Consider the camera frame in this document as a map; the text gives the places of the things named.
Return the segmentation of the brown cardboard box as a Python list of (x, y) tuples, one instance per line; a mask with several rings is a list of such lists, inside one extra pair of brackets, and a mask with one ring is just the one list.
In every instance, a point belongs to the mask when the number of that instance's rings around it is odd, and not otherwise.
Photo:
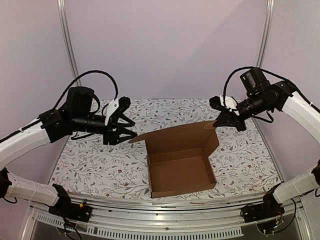
[(216, 177), (209, 157), (219, 140), (213, 121), (200, 121), (141, 134), (151, 198), (172, 197), (213, 189)]

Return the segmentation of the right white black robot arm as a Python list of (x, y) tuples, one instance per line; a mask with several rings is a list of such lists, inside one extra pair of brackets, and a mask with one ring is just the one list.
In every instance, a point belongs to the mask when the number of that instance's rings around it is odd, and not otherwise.
[[(231, 78), (238, 72), (243, 72), (239, 78), (246, 91), (242, 101), (227, 96)], [(260, 114), (270, 115), (276, 111), (289, 120), (289, 126), (285, 127), (291, 131), (289, 136), (297, 137), (301, 133), (316, 144), (320, 142), (320, 110), (291, 80), (269, 70), (253, 66), (235, 69), (227, 77), (222, 94), (212, 97), (209, 104), (219, 111), (213, 123), (216, 128), (233, 127), (243, 132), (247, 129), (247, 120), (260, 120)], [(240, 215), (246, 223), (281, 216), (285, 212), (285, 202), (319, 189), (320, 164), (317, 162), (305, 172), (273, 186), (264, 194), (261, 203), (244, 206)]]

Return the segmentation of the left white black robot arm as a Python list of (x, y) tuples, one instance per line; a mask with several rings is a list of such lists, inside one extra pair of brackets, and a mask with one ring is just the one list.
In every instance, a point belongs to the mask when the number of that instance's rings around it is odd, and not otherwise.
[(58, 184), (45, 185), (27, 180), (9, 172), (7, 165), (34, 149), (52, 144), (73, 133), (84, 137), (102, 135), (103, 144), (115, 146), (137, 136), (129, 128), (135, 122), (124, 115), (130, 107), (129, 97), (115, 97), (104, 107), (101, 114), (92, 111), (92, 102), (98, 102), (93, 89), (83, 86), (71, 87), (65, 103), (40, 114), (26, 126), (0, 140), (0, 197), (6, 202), (13, 198), (44, 204), (49, 213), (67, 219), (82, 220), (89, 217), (91, 208), (86, 200), (73, 203), (67, 191)]

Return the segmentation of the white floral table cloth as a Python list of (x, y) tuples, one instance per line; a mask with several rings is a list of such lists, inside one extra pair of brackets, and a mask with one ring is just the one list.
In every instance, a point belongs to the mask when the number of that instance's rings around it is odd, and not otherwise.
[[(218, 112), (205, 99), (136, 99), (125, 115), (135, 122), (132, 130), (148, 133), (182, 124), (214, 120)], [(272, 156), (252, 120), (246, 131), (231, 127), (217, 130), (219, 147), (209, 160), (217, 183), (213, 189), (167, 197), (192, 201), (263, 193), (279, 184)], [(67, 191), (91, 196), (151, 200), (145, 144), (122, 142), (104, 145), (100, 135), (68, 140), (50, 182)]]

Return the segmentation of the right aluminium corner post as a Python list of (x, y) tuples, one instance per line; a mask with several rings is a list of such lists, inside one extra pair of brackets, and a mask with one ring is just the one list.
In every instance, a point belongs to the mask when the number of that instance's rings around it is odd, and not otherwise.
[(265, 11), (262, 38), (260, 42), (256, 64), (255, 64), (258, 68), (261, 68), (263, 66), (263, 62), (265, 59), (265, 55), (268, 47), (268, 40), (269, 40), (271, 27), (272, 27), (274, 9), (275, 9), (275, 0), (268, 0), (266, 5), (266, 11)]

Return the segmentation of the aluminium corner post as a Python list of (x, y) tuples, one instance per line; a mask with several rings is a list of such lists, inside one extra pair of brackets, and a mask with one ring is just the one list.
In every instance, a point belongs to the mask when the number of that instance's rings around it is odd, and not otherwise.
[(71, 39), (68, 18), (67, 18), (66, 3), (64, 0), (57, 0), (56, 2), (57, 2), (59, 21), (61, 25), (62, 36), (64, 40), (67, 58), (69, 61), (72, 76), (75, 78), (78, 76), (79, 72), (78, 72), (77, 62), (76, 62), (76, 58), (75, 58), (75, 54), (72, 46), (72, 39)]
[(272, 27), (274, 9), (275, 9), (275, 0), (268, 0), (266, 5), (266, 11), (265, 11), (262, 38), (260, 42), (256, 64), (255, 64), (258, 68), (261, 68), (263, 66), (263, 62), (265, 59), (265, 55), (268, 47), (268, 40), (269, 40), (271, 27)]

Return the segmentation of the aluminium front rail frame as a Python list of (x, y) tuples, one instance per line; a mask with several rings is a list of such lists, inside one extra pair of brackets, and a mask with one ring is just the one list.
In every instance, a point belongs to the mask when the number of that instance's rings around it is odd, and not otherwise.
[(92, 207), (88, 222), (64, 227), (61, 217), (33, 203), (22, 232), (24, 240), (311, 240), (313, 234), (299, 198), (283, 206), (279, 228), (266, 231), (275, 217), (245, 222), (244, 206), (262, 201), (260, 193), (197, 200), (134, 200), (71, 194)]

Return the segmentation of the left aluminium corner post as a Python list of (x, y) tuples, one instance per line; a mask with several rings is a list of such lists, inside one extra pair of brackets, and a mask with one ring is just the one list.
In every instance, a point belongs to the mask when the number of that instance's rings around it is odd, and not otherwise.
[(76, 62), (76, 58), (75, 58), (75, 54), (72, 46), (72, 39), (71, 39), (68, 18), (67, 18), (66, 3), (64, 0), (57, 0), (56, 2), (57, 2), (59, 21), (61, 25), (62, 36), (64, 40), (67, 58), (69, 61), (72, 76), (75, 78), (78, 76), (79, 72), (78, 72), (77, 62)]

